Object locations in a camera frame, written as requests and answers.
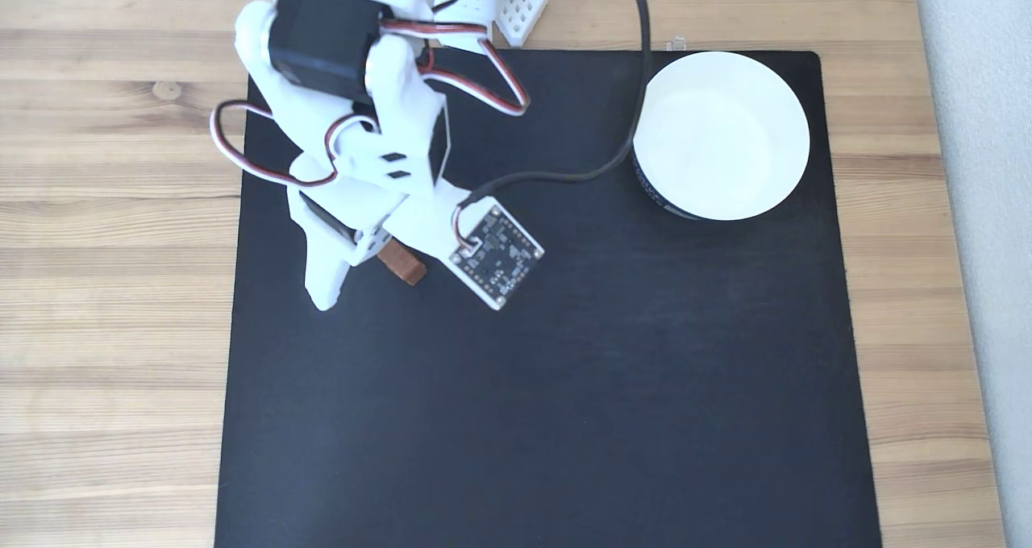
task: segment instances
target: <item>black mat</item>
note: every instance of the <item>black mat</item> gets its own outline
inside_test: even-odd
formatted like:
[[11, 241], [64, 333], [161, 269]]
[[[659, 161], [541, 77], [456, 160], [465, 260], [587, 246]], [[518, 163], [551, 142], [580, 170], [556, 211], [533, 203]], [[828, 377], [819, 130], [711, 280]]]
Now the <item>black mat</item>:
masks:
[[[318, 313], [284, 192], [245, 179], [216, 544], [880, 545], [819, 61], [750, 56], [803, 100], [799, 189], [725, 224], [660, 209], [630, 166], [513, 188], [548, 255], [501, 314], [443, 265], [410, 289], [377, 262]], [[513, 120], [454, 97], [449, 179], [607, 159], [639, 58], [508, 59], [535, 105]], [[294, 153], [249, 121], [252, 159]]]

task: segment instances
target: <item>black servo motor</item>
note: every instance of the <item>black servo motor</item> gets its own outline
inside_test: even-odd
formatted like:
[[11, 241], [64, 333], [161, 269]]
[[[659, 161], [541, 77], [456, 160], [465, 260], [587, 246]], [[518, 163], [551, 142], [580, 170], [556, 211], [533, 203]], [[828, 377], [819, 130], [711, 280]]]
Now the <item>black servo motor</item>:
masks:
[[365, 90], [365, 60], [380, 38], [387, 5], [372, 0], [279, 0], [269, 29], [272, 67], [287, 80], [358, 103]]

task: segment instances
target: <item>white bowl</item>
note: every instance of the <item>white bowl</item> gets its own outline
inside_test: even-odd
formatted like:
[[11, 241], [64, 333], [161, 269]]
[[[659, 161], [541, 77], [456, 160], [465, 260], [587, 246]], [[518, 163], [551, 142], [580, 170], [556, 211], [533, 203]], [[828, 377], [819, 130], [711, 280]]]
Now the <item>white bowl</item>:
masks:
[[682, 57], [648, 85], [639, 178], [678, 215], [742, 220], [781, 203], [806, 169], [810, 129], [777, 73], [734, 53]]

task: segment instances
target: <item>wood grain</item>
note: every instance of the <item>wood grain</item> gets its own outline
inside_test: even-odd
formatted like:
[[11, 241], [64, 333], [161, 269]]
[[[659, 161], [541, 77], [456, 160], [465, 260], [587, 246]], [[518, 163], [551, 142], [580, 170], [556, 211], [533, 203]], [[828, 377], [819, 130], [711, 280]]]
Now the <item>wood grain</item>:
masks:
[[[213, 542], [248, 0], [0, 0], [0, 544]], [[654, 45], [821, 56], [885, 545], [1003, 546], [914, 0], [649, 0]], [[633, 0], [535, 47], [633, 49]], [[240, 118], [230, 120], [239, 136]]]

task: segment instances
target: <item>black circuit board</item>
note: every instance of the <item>black circuit board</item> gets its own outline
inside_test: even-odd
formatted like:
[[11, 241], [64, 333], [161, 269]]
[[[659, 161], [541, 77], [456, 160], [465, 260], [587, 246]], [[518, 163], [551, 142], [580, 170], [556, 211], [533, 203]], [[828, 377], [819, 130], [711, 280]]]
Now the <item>black circuit board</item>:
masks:
[[452, 261], [498, 305], [509, 300], [544, 255], [508, 215], [496, 208], [480, 221], [466, 239], [475, 250], [467, 256], [457, 252]]

